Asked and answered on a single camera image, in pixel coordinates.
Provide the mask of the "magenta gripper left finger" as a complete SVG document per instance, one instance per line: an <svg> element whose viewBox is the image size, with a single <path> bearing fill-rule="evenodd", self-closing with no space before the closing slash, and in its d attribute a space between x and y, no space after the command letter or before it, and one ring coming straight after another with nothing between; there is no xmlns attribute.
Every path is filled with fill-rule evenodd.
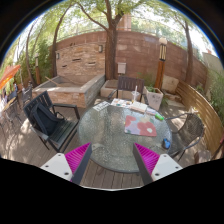
<svg viewBox="0 0 224 224"><path fill-rule="evenodd" d="M92 145L86 143L66 154L57 153L41 169L79 185L91 153Z"/></svg>

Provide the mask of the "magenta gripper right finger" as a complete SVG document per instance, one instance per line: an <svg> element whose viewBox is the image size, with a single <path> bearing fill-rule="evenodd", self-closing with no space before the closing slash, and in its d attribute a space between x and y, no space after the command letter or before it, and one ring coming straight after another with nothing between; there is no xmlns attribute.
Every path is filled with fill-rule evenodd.
<svg viewBox="0 0 224 224"><path fill-rule="evenodd" d="M157 154L138 143L133 144L133 154L145 185L182 169L168 154Z"/></svg>

